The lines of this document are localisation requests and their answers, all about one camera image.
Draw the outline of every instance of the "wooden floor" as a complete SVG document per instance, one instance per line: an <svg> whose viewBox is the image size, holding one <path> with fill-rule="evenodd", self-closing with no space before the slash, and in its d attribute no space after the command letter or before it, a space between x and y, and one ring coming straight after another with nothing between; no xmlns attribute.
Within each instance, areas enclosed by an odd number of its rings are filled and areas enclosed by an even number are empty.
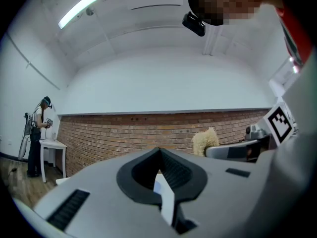
<svg viewBox="0 0 317 238"><path fill-rule="evenodd" d="M17 168L17 170L11 172L8 178L12 168ZM46 193L57 186L56 179L63 178L63 175L56 168L45 165L46 183L43 183L42 176L28 178L26 175L27 169L28 164L25 162L0 158L1 178L9 182L8 190L10 194L33 208Z"/></svg>

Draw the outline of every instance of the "dark pants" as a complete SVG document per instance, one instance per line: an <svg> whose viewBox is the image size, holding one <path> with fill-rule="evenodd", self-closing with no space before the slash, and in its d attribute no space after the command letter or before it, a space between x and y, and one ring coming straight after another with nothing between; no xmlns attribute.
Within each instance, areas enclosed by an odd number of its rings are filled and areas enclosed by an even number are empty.
<svg viewBox="0 0 317 238"><path fill-rule="evenodd" d="M35 174L35 167L38 173L41 173L41 144L39 141L31 141L29 159L28 159L28 174Z"/></svg>

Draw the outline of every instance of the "fluorescent light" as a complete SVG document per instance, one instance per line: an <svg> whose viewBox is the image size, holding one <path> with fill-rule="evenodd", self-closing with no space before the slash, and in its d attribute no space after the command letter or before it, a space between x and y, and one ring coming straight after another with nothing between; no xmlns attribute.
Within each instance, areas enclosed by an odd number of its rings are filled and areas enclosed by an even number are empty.
<svg viewBox="0 0 317 238"><path fill-rule="evenodd" d="M297 66L293 66L293 71L294 71L294 73L298 73L299 72L298 67Z"/></svg>
<svg viewBox="0 0 317 238"><path fill-rule="evenodd" d="M78 2L58 23L60 29L63 29L65 25L67 25L70 20L73 19L78 13L80 13L83 9L88 7L90 4L97 0L81 0Z"/></svg>

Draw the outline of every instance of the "white table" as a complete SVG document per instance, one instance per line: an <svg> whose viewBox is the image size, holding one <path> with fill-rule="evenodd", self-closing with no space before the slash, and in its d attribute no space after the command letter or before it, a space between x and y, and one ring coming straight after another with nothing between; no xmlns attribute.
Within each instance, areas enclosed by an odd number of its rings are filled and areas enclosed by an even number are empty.
<svg viewBox="0 0 317 238"><path fill-rule="evenodd" d="M63 157L62 157L62 162L63 162L63 177L66 178L66 145L62 144L59 141L53 141L51 139L45 139L45 140L40 140L41 144L41 170L42 170L42 179L43 182L46 182L45 179L45 171L44 171L44 147L51 148L51 149L61 149L63 150ZM53 152L53 167L55 167L55 151Z"/></svg>

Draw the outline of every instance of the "baseboard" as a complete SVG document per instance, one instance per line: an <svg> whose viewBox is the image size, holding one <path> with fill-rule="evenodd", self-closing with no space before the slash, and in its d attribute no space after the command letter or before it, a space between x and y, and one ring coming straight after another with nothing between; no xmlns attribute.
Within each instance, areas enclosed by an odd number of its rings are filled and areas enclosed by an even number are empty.
<svg viewBox="0 0 317 238"><path fill-rule="evenodd" d="M20 162L26 162L26 163L28 162L28 159L19 160L18 157L8 155L8 154L2 153L2 152L0 152L0 157L6 158L9 160L13 160L13 161L20 161ZM44 161L44 165L49 165L50 167L52 167L53 163L48 163L48 161Z"/></svg>

